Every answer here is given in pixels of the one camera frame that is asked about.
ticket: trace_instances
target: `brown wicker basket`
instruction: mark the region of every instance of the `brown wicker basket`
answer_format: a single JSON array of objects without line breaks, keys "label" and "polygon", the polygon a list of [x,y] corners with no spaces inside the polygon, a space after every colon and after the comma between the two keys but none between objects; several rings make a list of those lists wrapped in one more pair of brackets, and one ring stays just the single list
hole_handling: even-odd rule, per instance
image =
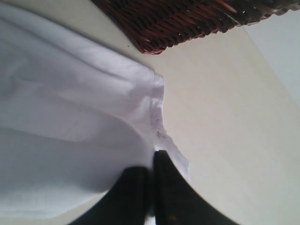
[{"label": "brown wicker basket", "polygon": [[92,0],[142,52],[300,9],[300,0]]}]

